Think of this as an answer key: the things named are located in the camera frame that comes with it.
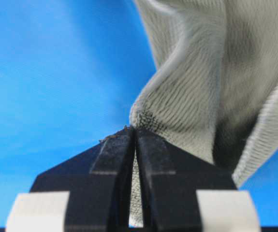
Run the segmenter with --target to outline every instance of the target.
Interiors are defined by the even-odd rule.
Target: white tape
[[[68,191],[19,194],[6,232],[63,232],[68,199]]]
[[[197,190],[203,232],[260,232],[247,191]]]

